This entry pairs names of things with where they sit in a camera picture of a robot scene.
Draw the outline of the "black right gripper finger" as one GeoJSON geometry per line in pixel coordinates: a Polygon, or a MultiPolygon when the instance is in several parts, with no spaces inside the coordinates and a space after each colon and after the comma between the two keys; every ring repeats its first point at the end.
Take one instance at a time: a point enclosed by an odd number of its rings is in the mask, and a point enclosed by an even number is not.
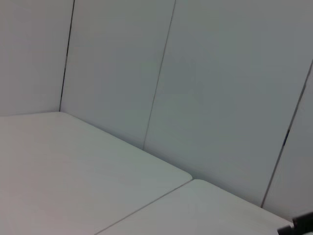
{"type": "Polygon", "coordinates": [[[305,235],[313,232],[313,213],[307,213],[292,219],[293,226],[277,230],[279,235],[305,235]]]}

